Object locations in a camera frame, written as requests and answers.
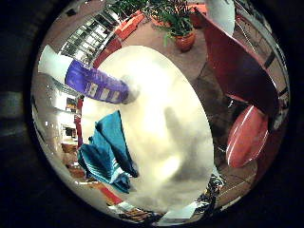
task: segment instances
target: terracotta pot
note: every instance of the terracotta pot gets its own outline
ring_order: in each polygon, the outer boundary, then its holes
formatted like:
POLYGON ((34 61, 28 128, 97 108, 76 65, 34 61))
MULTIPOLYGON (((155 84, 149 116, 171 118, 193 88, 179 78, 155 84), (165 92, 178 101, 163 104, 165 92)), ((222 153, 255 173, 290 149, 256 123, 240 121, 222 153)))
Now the terracotta pot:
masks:
POLYGON ((176 36, 175 44, 181 51, 185 52, 191 49, 196 40, 196 33, 191 31, 188 35, 185 36, 176 36))

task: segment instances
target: white pillar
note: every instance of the white pillar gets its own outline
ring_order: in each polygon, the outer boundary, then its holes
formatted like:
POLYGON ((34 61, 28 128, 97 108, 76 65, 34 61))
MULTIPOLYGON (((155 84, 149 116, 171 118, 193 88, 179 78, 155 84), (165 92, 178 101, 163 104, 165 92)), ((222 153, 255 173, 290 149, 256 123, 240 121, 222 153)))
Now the white pillar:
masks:
POLYGON ((235 3, 233 0, 205 0, 207 17, 230 36, 235 29, 235 3))
POLYGON ((38 65, 38 72, 46 73, 64 84, 72 58, 57 54, 50 46, 45 46, 38 65))

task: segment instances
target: white label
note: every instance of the white label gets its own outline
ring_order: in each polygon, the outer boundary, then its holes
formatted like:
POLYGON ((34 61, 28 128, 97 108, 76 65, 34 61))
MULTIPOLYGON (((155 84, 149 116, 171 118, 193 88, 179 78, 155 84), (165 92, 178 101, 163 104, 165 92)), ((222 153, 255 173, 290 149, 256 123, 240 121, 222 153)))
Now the white label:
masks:
POLYGON ((116 102, 120 96, 120 92, 119 91, 115 91, 114 94, 113 94, 113 97, 111 99, 111 102, 116 102))
POLYGON ((105 100, 107 98, 109 92, 110 92, 109 89, 104 88, 103 92, 102 92, 102 95, 101 95, 101 100, 105 100))
POLYGON ((114 214, 124 214, 124 212, 116 207, 116 205, 112 205, 108 207, 114 214))
POLYGON ((132 206, 131 204, 127 203, 126 201, 123 201, 121 203, 119 203, 117 206, 119 206, 119 208, 124 211, 131 211, 133 210, 134 206, 132 206))
POLYGON ((88 96, 94 97, 97 91, 98 85, 91 83, 87 92, 88 96))

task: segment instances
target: red cushion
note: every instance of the red cushion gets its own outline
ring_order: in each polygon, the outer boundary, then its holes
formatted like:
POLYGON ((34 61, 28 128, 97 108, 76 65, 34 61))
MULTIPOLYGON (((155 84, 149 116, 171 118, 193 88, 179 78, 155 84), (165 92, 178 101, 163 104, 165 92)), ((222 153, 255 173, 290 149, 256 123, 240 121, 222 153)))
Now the red cushion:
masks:
POLYGON ((240 168, 255 160, 268 137, 268 117, 253 105, 236 119, 230 130, 226 160, 228 165, 240 168))
POLYGON ((130 20, 127 22, 122 22, 115 30, 115 34, 117 34, 122 40, 126 39, 136 28, 137 25, 143 19, 143 14, 139 15, 135 14, 130 20))

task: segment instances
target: green leaves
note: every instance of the green leaves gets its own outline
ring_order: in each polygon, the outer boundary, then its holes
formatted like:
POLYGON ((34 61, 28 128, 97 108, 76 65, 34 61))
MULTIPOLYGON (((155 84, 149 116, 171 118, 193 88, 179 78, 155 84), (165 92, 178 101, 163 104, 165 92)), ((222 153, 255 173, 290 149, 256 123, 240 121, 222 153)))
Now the green leaves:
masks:
POLYGON ((129 16, 137 10, 141 10, 146 5, 146 0, 121 0, 117 1, 109 8, 118 15, 129 16))
POLYGON ((190 9, 187 6, 187 1, 162 0, 152 7, 152 16, 163 22, 160 29, 166 30, 170 36, 184 36, 192 31, 193 27, 190 22, 190 9))
POLYGON ((166 32, 163 36, 163 46, 167 47, 168 44, 168 39, 172 39, 173 37, 171 36, 170 33, 166 32))

